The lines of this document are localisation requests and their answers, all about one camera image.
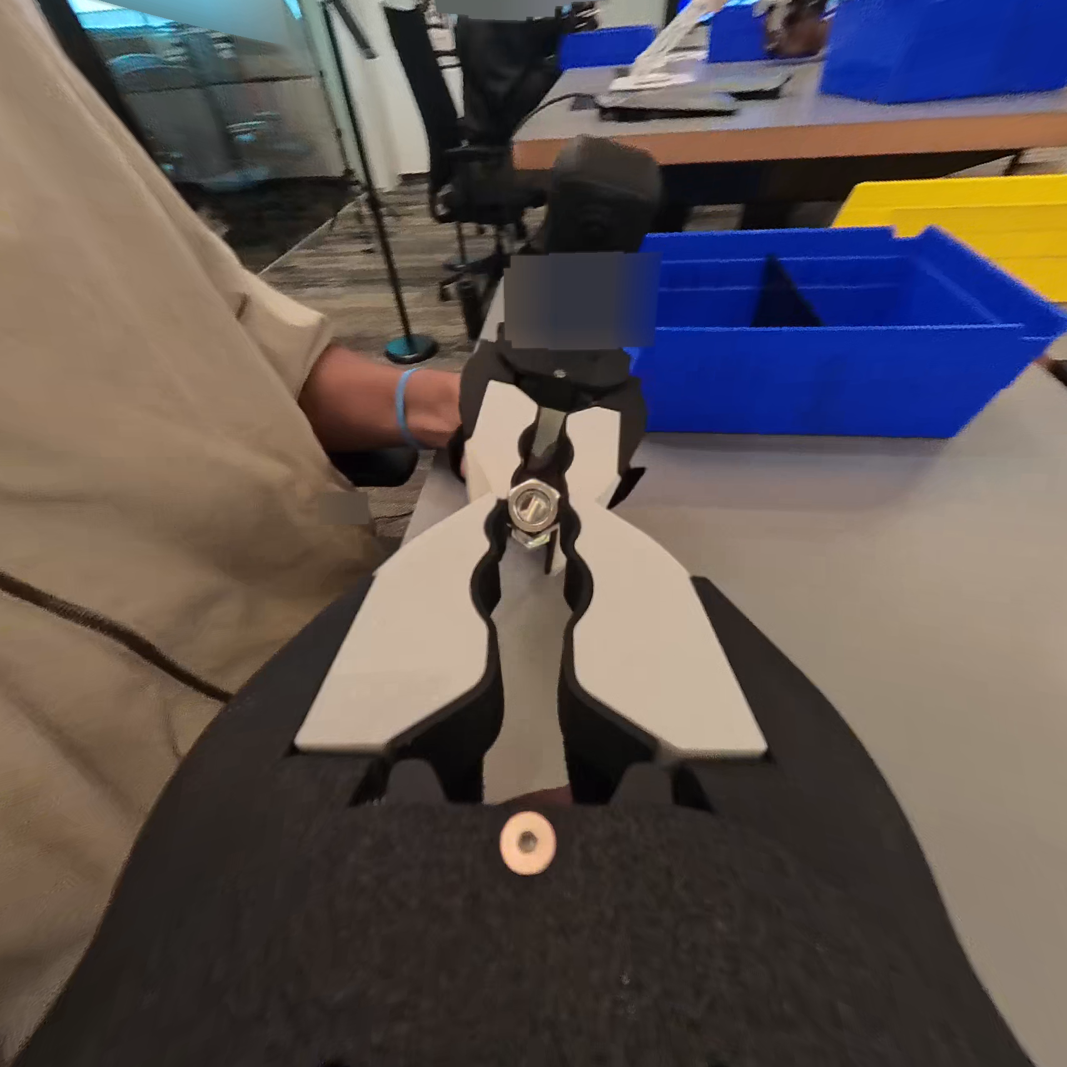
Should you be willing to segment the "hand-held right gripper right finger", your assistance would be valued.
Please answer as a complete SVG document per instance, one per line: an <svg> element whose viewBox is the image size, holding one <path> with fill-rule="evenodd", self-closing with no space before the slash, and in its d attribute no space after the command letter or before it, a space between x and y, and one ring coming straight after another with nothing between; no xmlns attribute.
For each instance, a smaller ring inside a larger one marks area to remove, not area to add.
<svg viewBox="0 0 1067 1067"><path fill-rule="evenodd" d="M763 759L700 582L594 500L567 504L561 552L571 618L557 705L572 783L618 784L637 763Z"/></svg>

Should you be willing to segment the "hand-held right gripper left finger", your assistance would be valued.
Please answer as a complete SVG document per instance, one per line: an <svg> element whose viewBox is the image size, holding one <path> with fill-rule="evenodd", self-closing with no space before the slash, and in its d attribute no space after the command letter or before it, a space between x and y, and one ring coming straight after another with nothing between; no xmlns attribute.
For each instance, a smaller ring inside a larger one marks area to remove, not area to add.
<svg viewBox="0 0 1067 1067"><path fill-rule="evenodd" d="M294 736L301 754L420 759L481 783L501 727L491 615L501 500L485 494L379 567Z"/></svg>

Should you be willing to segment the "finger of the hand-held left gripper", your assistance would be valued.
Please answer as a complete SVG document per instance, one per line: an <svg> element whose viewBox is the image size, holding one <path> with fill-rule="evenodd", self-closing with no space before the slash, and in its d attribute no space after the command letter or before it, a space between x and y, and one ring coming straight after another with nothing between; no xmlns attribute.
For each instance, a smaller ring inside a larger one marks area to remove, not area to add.
<svg viewBox="0 0 1067 1067"><path fill-rule="evenodd" d="M475 428L464 446L466 497L506 498L512 478L523 463L521 437L534 426L538 407L516 386L487 383Z"/></svg>
<svg viewBox="0 0 1067 1067"><path fill-rule="evenodd" d="M566 437L572 460L566 472L571 505L608 505L620 485L621 415L612 408L588 407L571 413Z"/></svg>

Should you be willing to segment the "steel hex bolt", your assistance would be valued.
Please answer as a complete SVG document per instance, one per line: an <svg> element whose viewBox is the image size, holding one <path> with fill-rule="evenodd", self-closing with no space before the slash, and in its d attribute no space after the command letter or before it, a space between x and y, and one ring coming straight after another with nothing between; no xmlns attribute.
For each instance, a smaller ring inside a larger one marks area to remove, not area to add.
<svg viewBox="0 0 1067 1067"><path fill-rule="evenodd" d="M513 477L512 517L526 531L540 532L553 525L566 497L564 411L540 407L523 460Z"/></svg>

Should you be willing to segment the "steel hex nut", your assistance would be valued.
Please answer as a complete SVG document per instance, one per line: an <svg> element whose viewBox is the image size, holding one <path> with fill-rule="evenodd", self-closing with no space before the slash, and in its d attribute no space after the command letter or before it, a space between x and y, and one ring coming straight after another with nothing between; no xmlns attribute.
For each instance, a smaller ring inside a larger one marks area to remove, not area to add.
<svg viewBox="0 0 1067 1067"><path fill-rule="evenodd" d="M528 478L514 485L507 498L513 540L526 550L550 544L558 529L561 506L561 492L541 479Z"/></svg>

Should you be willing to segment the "blue bin with black divider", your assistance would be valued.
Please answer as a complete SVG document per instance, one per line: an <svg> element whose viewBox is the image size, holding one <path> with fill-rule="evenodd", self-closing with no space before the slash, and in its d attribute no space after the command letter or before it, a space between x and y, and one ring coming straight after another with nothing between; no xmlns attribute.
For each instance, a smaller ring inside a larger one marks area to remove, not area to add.
<svg viewBox="0 0 1067 1067"><path fill-rule="evenodd" d="M633 349L647 430L953 437L1065 314L944 230L651 233L655 338Z"/></svg>

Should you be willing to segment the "person's left forearm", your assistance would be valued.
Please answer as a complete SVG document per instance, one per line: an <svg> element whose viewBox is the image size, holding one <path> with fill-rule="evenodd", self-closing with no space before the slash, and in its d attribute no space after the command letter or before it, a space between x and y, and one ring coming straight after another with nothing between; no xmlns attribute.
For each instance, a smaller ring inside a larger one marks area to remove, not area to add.
<svg viewBox="0 0 1067 1067"><path fill-rule="evenodd" d="M339 345L317 359L299 405L327 451L407 446L393 412L393 391L405 368L377 363ZM460 427L460 376L426 368L407 388L407 415L421 449L445 447Z"/></svg>

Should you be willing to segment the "blue wristband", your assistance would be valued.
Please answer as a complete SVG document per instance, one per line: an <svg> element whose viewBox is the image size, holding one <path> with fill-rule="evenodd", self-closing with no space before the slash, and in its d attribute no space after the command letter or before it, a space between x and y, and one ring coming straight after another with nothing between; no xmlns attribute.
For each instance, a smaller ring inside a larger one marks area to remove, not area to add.
<svg viewBox="0 0 1067 1067"><path fill-rule="evenodd" d="M416 451L421 450L423 445L408 421L407 388L413 376L417 375L421 367L417 365L407 367L398 378L395 391L393 391L393 412L395 413L398 433L407 444L407 447Z"/></svg>

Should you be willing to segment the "black tripod stand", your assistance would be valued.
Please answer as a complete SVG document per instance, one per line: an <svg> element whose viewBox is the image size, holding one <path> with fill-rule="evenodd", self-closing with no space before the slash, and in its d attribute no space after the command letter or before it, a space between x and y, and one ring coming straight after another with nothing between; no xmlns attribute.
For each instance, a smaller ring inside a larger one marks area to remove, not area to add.
<svg viewBox="0 0 1067 1067"><path fill-rule="evenodd" d="M328 44L330 44L338 79L340 79L343 105L345 106L354 140L359 165L363 176L362 186L365 191L365 200L373 221L386 278L393 296L393 304L395 304L399 319L400 333L385 344L384 355L391 363L397 366L413 367L433 359L440 351L440 345L434 338L417 333L411 327L410 316L407 313L407 299L405 294L403 294L401 278L395 258L393 257L391 236L385 225L384 210L375 180L375 172L355 106L354 92L349 80L345 57L343 55L340 34L338 34L336 23L339 22L343 25L343 29L345 29L348 37L364 59L373 60L377 58L377 52L371 47L369 39L348 7L347 2L320 1L318 4L322 12L323 23L327 27Z"/></svg>

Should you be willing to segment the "stand with black base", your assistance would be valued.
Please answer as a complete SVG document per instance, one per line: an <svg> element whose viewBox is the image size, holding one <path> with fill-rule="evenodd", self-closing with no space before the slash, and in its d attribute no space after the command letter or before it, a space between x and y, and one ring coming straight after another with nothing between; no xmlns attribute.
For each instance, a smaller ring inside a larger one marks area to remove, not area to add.
<svg viewBox="0 0 1067 1067"><path fill-rule="evenodd" d="M789 67L767 71L713 74L699 79L696 71L672 67L676 47L697 23L714 18L724 1L692 1L633 60L630 71L616 77L606 91L594 96L600 117L610 122L653 118L724 117L746 101L778 99L793 79Z"/></svg>

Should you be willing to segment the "black office chair seat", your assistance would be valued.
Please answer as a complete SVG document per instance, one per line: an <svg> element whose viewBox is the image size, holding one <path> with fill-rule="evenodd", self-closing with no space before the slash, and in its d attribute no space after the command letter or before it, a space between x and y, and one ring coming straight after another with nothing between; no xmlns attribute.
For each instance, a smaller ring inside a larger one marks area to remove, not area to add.
<svg viewBox="0 0 1067 1067"><path fill-rule="evenodd" d="M327 460L336 473L340 491L399 488L412 479L420 461L417 449L408 446L327 451Z"/></svg>

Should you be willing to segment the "wooden rear table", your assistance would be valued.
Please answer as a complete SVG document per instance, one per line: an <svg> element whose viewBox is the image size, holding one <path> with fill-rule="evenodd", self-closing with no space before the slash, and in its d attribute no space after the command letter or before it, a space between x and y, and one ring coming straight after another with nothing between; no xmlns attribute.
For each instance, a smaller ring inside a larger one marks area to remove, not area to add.
<svg viewBox="0 0 1067 1067"><path fill-rule="evenodd" d="M1066 92L925 103L870 103L821 94L821 66L795 68L778 99L724 117L600 120L594 109L550 103L512 141L512 161L544 172L578 137L607 138L662 168L928 153L1064 148Z"/></svg>

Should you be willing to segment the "yellow plastic bin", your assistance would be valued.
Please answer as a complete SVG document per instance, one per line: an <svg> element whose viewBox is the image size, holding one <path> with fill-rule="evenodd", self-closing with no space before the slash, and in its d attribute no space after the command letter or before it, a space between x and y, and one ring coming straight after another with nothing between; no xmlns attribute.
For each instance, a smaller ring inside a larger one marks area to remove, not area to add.
<svg viewBox="0 0 1067 1067"><path fill-rule="evenodd" d="M1052 303L1066 303L1066 175L858 185L834 227L945 230Z"/></svg>

